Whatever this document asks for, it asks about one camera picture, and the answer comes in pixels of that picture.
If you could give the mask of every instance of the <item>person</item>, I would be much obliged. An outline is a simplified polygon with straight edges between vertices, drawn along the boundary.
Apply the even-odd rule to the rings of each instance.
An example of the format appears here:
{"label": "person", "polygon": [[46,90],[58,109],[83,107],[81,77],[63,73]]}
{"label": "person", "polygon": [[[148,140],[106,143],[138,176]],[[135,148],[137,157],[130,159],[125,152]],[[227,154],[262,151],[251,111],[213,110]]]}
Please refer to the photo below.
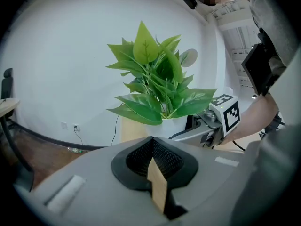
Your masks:
{"label": "person", "polygon": [[[200,0],[214,6],[231,0]],[[254,22],[271,40],[278,56],[271,58],[269,64],[273,74],[281,75],[297,51],[299,41],[293,28],[274,0],[249,0]],[[278,113],[278,106],[271,94],[260,95],[242,113],[241,123],[229,133],[222,144],[237,140],[267,127]]]}

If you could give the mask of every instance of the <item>potted plant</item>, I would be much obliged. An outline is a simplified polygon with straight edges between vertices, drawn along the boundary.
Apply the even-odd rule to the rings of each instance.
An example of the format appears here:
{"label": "potted plant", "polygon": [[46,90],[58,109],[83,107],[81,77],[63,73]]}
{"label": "potted plant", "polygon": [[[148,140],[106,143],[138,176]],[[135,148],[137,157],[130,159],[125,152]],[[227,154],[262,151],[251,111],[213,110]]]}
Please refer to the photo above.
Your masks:
{"label": "potted plant", "polygon": [[131,73],[135,79],[125,84],[130,94],[116,97],[123,104],[107,110],[145,124],[150,136],[183,131],[187,116],[205,110],[216,91],[187,87],[193,75],[185,78],[181,65],[188,67],[197,56],[191,49],[181,55],[176,51],[179,37],[159,43],[141,22],[135,42],[122,38],[121,45],[108,45],[118,61],[108,68],[125,70],[121,76]]}

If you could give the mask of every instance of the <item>person's arm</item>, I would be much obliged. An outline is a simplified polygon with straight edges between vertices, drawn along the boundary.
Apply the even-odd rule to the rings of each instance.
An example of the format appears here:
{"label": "person's arm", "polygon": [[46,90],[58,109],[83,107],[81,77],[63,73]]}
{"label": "person's arm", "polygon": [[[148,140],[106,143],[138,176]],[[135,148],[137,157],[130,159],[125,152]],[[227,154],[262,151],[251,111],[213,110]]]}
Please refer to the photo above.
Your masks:
{"label": "person's arm", "polygon": [[241,115],[239,125],[229,133],[223,144],[250,136],[266,128],[278,112],[278,106],[270,94],[258,96],[254,103]]}

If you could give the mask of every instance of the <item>wooden floor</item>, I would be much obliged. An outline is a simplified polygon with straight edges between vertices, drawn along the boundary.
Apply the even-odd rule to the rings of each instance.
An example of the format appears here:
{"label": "wooden floor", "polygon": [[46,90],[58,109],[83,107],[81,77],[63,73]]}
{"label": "wooden floor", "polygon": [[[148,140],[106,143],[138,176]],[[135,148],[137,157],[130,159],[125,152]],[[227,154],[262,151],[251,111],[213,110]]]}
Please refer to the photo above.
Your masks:
{"label": "wooden floor", "polygon": [[[27,132],[20,130],[14,131],[15,134],[13,138],[19,151],[33,168],[33,188],[60,168],[86,153],[86,151],[83,151],[82,154],[76,154],[68,151],[64,146],[41,140]],[[5,136],[2,136],[1,151],[9,163],[13,164],[17,159],[4,137]]]}

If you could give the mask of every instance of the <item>artificial plant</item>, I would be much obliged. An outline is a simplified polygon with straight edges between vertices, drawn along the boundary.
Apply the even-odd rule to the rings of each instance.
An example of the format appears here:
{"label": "artificial plant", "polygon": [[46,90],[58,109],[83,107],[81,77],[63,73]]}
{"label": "artificial plant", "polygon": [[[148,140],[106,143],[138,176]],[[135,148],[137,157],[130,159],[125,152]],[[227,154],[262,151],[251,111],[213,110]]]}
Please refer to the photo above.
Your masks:
{"label": "artificial plant", "polygon": [[216,89],[187,87],[193,75],[185,78],[182,72],[189,53],[176,51],[179,37],[159,43],[141,22],[135,42],[122,38],[121,45],[108,45],[118,61],[108,68],[125,70],[121,76],[131,73],[135,77],[125,84],[131,94],[116,97],[123,104],[109,111],[143,124],[160,125],[162,119],[200,113],[208,107]]}

